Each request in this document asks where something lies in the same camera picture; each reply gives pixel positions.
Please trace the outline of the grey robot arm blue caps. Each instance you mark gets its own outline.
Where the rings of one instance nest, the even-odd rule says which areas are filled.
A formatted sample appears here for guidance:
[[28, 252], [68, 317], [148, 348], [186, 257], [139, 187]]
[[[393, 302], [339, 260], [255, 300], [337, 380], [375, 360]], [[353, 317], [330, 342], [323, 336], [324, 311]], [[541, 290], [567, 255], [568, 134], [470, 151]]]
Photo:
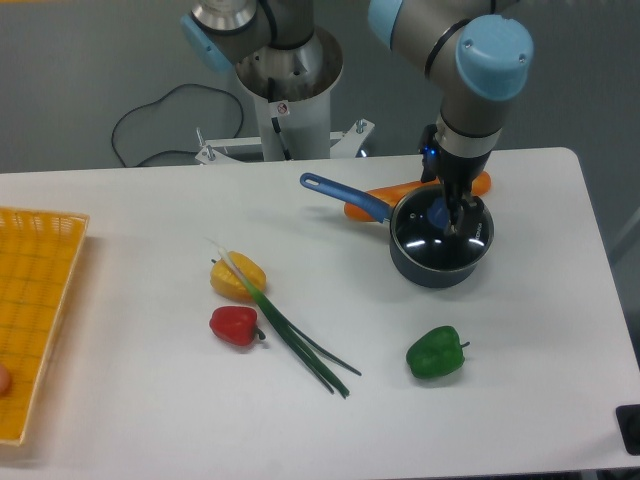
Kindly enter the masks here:
[[[423, 180], [443, 188], [447, 229], [474, 227], [472, 196], [523, 89], [533, 58], [524, 26], [503, 1], [373, 1], [371, 30], [442, 91], [423, 137]], [[199, 1], [180, 21], [211, 70], [233, 69], [253, 96], [266, 160], [328, 156], [329, 95], [343, 70], [340, 45], [309, 1]]]

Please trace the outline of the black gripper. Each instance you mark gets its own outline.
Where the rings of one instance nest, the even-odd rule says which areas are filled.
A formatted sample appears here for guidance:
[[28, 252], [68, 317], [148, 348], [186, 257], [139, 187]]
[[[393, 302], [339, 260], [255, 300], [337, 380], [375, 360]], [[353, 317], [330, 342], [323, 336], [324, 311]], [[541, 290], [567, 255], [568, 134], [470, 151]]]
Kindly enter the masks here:
[[448, 234], [475, 235], [484, 215], [484, 202], [477, 196], [486, 194], [492, 185], [491, 177], [484, 172], [491, 151], [475, 157], [454, 155], [436, 139], [437, 132], [437, 126], [430, 124], [421, 134], [419, 152], [423, 170], [420, 182], [444, 184]]

